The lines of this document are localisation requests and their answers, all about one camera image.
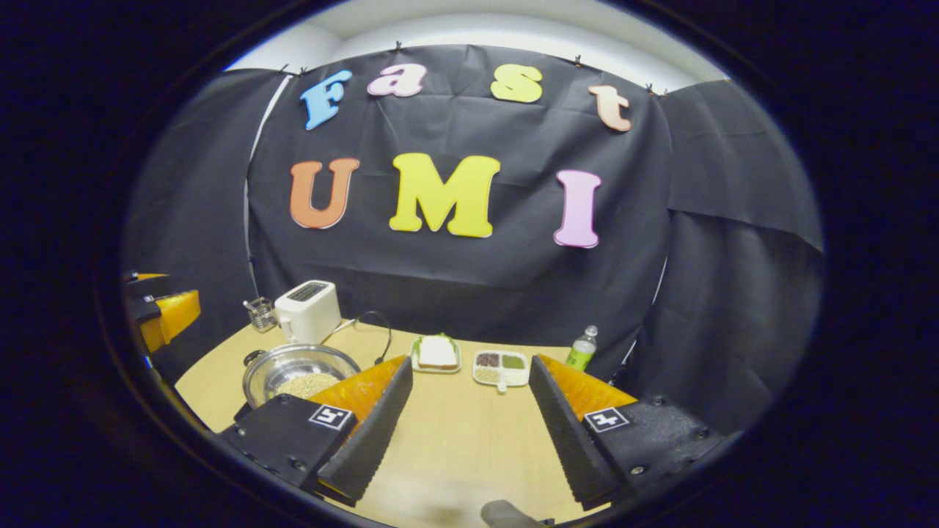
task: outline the plastic bottle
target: plastic bottle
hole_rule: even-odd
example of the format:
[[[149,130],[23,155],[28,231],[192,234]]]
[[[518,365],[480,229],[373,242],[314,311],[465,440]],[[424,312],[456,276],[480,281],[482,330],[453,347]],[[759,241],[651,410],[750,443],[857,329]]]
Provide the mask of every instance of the plastic bottle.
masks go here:
[[[567,354],[565,363],[582,372],[587,368],[587,363],[590,362],[595,351],[596,327],[590,325],[584,331],[584,335],[578,337],[574,345],[571,346],[571,351]]]

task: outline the table surface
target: table surface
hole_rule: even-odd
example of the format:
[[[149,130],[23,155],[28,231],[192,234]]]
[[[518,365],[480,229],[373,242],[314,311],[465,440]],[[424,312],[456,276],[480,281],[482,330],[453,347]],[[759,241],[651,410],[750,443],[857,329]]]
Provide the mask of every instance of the table surface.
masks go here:
[[[386,359],[409,354],[417,334],[393,330]],[[365,369],[384,350],[388,331],[357,323],[323,342]],[[522,347],[457,340],[463,367],[455,374],[414,372],[414,386],[388,451],[355,507],[330,504],[363,517],[407,528],[485,527],[480,508],[505,499],[526,514],[556,522],[589,512],[574,500],[531,389],[496,387],[472,378],[483,349],[563,360],[567,347]],[[178,392],[199,418],[220,432],[244,405],[244,356],[286,344],[280,329],[259,334],[251,325],[210,351],[179,379]]]

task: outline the yellow letter m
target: yellow letter m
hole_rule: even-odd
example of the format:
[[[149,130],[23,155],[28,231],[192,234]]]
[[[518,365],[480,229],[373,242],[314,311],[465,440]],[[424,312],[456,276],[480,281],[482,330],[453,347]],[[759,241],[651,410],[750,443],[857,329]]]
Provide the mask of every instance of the yellow letter m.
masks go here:
[[[489,188],[499,172],[498,160],[486,156],[468,156],[460,162],[444,184],[430,156],[418,152],[394,158],[401,172],[398,187],[398,212],[388,224],[395,231],[419,231],[421,219],[417,206],[431,231],[438,231],[450,210],[456,207],[447,230],[461,237],[484,239],[492,234],[488,222]]]

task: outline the black handle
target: black handle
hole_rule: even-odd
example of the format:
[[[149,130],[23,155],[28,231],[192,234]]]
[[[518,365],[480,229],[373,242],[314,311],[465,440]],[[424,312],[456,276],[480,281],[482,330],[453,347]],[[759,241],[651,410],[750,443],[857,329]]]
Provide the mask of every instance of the black handle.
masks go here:
[[[267,350],[255,350],[254,352],[244,356],[244,365],[250,365],[252,361],[257,359],[257,356],[263,354],[264,352],[267,352]]]

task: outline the white wall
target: white wall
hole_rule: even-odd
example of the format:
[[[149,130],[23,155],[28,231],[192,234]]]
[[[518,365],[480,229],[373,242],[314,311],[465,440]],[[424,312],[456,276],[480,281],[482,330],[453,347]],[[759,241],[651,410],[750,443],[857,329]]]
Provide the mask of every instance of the white wall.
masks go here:
[[[478,44],[551,54],[674,91],[725,79],[679,40],[594,0],[352,0],[298,23],[230,68],[299,72],[404,46]]]

